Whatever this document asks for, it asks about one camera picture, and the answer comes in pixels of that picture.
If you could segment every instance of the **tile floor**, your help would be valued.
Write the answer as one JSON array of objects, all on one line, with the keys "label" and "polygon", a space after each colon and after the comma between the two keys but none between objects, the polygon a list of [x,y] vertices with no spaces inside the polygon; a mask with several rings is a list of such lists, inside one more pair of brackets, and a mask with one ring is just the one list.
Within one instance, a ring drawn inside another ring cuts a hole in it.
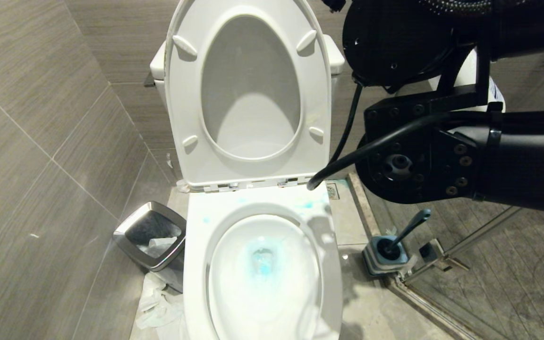
[{"label": "tile floor", "polygon": [[[379,280],[364,274],[361,250],[367,237],[345,180],[333,180],[338,200],[331,200],[343,276],[343,324],[340,340],[449,340],[450,335],[421,316]],[[168,206],[183,217],[188,194],[173,188]],[[153,330],[134,326],[130,340],[157,340]]]}]

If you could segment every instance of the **white toilet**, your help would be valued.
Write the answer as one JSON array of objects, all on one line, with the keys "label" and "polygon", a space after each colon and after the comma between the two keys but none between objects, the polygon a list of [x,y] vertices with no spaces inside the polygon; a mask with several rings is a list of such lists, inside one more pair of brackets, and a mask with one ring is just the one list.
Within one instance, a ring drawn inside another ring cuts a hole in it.
[{"label": "white toilet", "polygon": [[193,189],[192,340],[339,338],[329,198],[305,183],[329,158],[343,62],[306,0],[180,1],[151,70]]}]

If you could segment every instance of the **toilet bowl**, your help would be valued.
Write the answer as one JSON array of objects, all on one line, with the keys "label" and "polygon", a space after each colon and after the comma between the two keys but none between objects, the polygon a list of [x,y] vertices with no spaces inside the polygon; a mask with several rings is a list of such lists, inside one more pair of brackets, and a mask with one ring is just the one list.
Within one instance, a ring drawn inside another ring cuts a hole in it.
[{"label": "toilet bowl", "polygon": [[192,188],[191,339],[339,338],[329,198],[305,183],[328,161],[343,61],[306,0],[178,4],[151,68]]}]

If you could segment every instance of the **stainless steel trash can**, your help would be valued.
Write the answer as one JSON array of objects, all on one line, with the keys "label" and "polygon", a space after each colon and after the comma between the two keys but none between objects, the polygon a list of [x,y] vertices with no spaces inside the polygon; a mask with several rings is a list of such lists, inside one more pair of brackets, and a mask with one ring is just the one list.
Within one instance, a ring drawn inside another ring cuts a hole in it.
[{"label": "stainless steel trash can", "polygon": [[125,254],[183,292],[186,220],[158,202],[148,202],[119,225],[112,239]]}]

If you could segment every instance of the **toilet brush handle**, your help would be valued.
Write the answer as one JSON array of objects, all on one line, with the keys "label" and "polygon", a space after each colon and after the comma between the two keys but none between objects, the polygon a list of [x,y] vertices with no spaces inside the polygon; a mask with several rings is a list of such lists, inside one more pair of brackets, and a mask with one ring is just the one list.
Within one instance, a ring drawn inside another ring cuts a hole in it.
[{"label": "toilet brush handle", "polygon": [[390,250],[392,250],[395,246],[398,245],[398,243],[400,243],[400,241],[402,241],[404,237],[406,237],[406,235],[410,234],[410,232],[415,230],[417,226],[423,224],[423,222],[427,221],[431,216],[432,216],[432,211],[430,209],[423,209],[419,211],[417,215],[415,215],[412,218],[412,220],[408,222],[408,225],[406,226],[406,228],[402,230],[400,235],[396,237],[396,239],[391,243],[391,245],[387,246],[386,251],[389,252]]}]

